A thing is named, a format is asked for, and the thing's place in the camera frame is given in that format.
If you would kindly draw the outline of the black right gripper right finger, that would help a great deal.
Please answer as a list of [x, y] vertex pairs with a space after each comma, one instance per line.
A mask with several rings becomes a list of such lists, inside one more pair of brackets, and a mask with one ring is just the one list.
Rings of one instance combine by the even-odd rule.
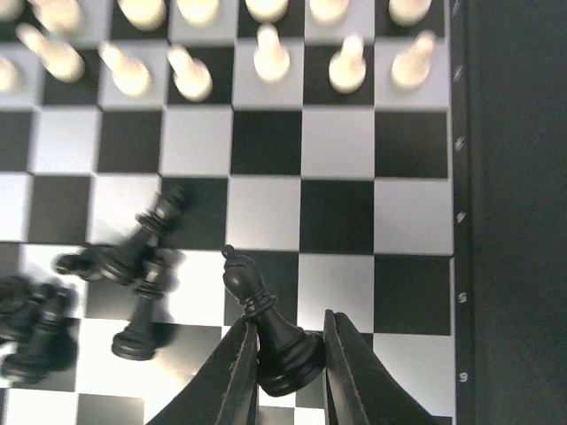
[[424, 425], [437, 422], [393, 379], [346, 314], [325, 312], [323, 339], [326, 423]]

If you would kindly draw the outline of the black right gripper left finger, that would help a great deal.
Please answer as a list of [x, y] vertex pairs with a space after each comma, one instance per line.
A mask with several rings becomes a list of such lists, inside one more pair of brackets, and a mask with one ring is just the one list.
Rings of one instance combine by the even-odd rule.
[[248, 425], [258, 410], [256, 326], [237, 320], [189, 384], [149, 425]]

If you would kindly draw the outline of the black bishop piece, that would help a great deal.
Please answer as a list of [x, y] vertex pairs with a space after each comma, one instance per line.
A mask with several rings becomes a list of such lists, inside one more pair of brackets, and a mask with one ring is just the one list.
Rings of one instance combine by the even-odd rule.
[[227, 244], [222, 275], [225, 288], [243, 308], [243, 317], [256, 325], [257, 383], [278, 398], [310, 384], [326, 364], [322, 336], [288, 322], [276, 309], [277, 296], [266, 287], [257, 263]]

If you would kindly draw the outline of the black king piece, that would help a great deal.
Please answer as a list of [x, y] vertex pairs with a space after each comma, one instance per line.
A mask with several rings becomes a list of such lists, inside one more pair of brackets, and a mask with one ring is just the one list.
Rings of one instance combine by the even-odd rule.
[[183, 186], [175, 185], [167, 193], [159, 193], [151, 209], [136, 216], [138, 228], [134, 233], [99, 253], [99, 273], [123, 286], [132, 283], [141, 274], [150, 242], [159, 240], [175, 225], [187, 204]]

